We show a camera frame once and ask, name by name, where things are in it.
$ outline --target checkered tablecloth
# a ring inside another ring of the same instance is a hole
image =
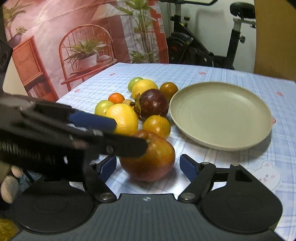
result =
[[[179,89],[207,81],[239,85],[262,98],[276,122],[272,133],[259,145],[249,150],[224,152],[194,143],[179,131],[168,116],[172,125],[168,141],[176,151],[173,171],[160,181],[145,183],[130,178],[118,162],[116,171],[107,181],[110,189],[117,196],[120,193],[173,193],[177,197],[189,184],[179,168],[181,154],[187,154],[197,162],[214,163],[217,167],[229,167],[231,163],[238,162],[281,200],[283,215],[276,232],[285,240],[293,241],[296,238],[296,84],[250,73],[203,66],[118,63],[77,86],[58,102],[93,113],[96,104],[114,92],[123,94],[126,99],[132,99],[127,86],[129,80],[134,77],[151,79],[158,86],[171,81]],[[81,187],[80,183],[72,185]]]

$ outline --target green apple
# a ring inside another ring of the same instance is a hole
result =
[[[133,89],[133,86],[135,85],[135,83],[137,83],[139,80],[142,80],[143,78],[141,77],[136,77],[133,78],[129,83],[128,83],[128,91],[131,92],[131,90]]]
[[[100,101],[96,105],[96,108],[94,109],[95,115],[103,115],[104,116],[106,114],[106,110],[112,105],[114,105],[114,103],[109,100]]]

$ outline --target tablecloth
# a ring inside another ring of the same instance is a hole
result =
[[[94,113],[96,104],[114,92],[121,93],[126,99],[132,99],[127,86],[134,77],[151,79],[158,86],[171,81],[179,89],[207,81],[235,84],[263,99],[270,108],[275,123],[271,134],[257,146],[244,151],[224,152],[200,146],[188,139],[168,115],[172,125],[168,141],[176,151],[173,171],[160,181],[145,183],[130,178],[118,162],[116,171],[107,181],[109,188],[117,196],[120,193],[173,193],[177,197],[189,184],[178,164],[181,154],[187,154],[197,162],[211,162],[217,167],[228,168],[231,163],[238,162],[281,200],[283,214],[276,233],[285,240],[293,241],[296,238],[296,84],[287,80],[204,66],[118,63],[83,82],[58,102]]]

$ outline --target plate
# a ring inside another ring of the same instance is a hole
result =
[[[174,94],[169,111],[185,135],[217,150],[248,149],[263,141],[272,128],[273,117],[263,100],[227,83],[187,86]]]

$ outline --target gray gripper base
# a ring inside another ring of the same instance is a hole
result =
[[[13,241],[280,241],[274,232],[233,234],[205,220],[193,204],[173,194],[122,194],[114,203],[101,204],[80,227],[61,234],[21,231]]]

